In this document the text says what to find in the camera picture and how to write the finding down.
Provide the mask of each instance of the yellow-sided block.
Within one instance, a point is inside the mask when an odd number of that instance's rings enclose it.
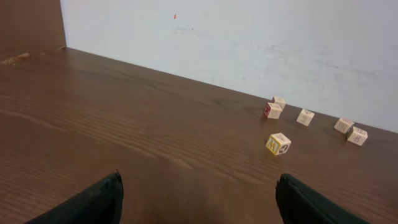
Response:
[[[273,155],[286,153],[292,143],[282,133],[271,134],[266,143],[266,148],[269,149]]]

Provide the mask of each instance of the cube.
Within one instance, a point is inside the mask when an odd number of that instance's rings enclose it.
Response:
[[[362,146],[367,138],[368,133],[357,127],[353,127],[347,132],[347,141],[350,141],[359,146]]]
[[[286,153],[292,143],[282,133],[271,134],[266,143],[266,148],[269,149],[275,156]]]
[[[306,110],[306,109],[302,109],[297,118],[297,122],[308,126],[314,115],[315,115],[315,113],[312,113],[311,111]]]
[[[340,118],[336,125],[335,125],[335,129],[341,131],[342,133],[346,134],[347,131],[354,125],[353,121],[350,121],[348,119],[345,118]]]
[[[266,108],[264,109],[264,115],[267,118],[272,119],[278,119],[281,112],[282,108],[276,103],[267,103]]]
[[[284,110],[285,105],[286,105],[285,99],[283,99],[282,97],[279,97],[279,96],[272,97],[271,103],[278,104],[282,108],[282,111]]]

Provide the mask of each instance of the red block face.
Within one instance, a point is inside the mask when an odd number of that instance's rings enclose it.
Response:
[[[266,106],[266,108],[264,109],[264,114],[265,114],[265,116],[268,118],[268,115],[269,115],[269,112],[270,112],[270,110],[271,110],[271,107],[268,105],[268,103],[267,103],[267,106]]]

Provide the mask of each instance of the white wall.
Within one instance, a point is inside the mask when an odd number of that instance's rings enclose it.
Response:
[[[61,3],[68,47],[398,132],[396,0]]]

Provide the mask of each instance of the brown tabletop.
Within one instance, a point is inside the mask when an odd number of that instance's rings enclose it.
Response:
[[[0,223],[116,169],[121,223],[282,223],[283,173],[369,222],[398,222],[398,134],[358,124],[369,134],[359,147],[337,118],[317,113],[306,127],[286,106],[264,119],[266,102],[72,49],[2,66]],[[279,132],[292,145],[274,156],[264,140]]]

